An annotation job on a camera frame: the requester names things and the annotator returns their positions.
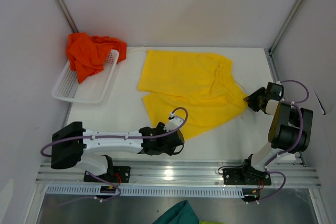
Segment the yellow shorts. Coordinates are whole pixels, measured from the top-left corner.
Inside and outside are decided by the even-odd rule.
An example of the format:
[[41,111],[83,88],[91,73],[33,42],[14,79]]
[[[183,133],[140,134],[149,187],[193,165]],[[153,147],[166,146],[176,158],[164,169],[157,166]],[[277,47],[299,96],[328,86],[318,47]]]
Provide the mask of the yellow shorts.
[[247,109],[232,74],[233,61],[212,52],[148,50],[138,90],[153,125],[184,107],[186,140],[217,128]]

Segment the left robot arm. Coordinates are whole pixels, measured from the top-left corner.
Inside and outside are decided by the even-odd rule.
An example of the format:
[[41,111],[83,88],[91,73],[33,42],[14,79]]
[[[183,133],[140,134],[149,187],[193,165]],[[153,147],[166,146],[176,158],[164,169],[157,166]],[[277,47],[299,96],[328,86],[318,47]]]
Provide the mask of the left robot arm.
[[155,128],[126,133],[93,131],[84,129],[82,122],[73,122],[52,135],[51,167],[77,167],[108,182],[114,176],[110,152],[173,156],[179,154],[176,149],[183,148],[184,143],[180,130],[168,131],[162,122]]

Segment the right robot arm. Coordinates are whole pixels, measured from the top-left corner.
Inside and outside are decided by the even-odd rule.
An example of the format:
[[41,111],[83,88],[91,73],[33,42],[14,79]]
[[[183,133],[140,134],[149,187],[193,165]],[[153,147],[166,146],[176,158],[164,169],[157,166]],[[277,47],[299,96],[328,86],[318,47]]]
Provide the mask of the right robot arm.
[[256,154],[244,160],[240,179],[251,184],[269,178],[267,166],[288,154],[304,152],[310,143],[313,111],[298,106],[299,102],[284,100],[284,86],[268,83],[244,98],[248,107],[255,112],[272,115],[268,142]]

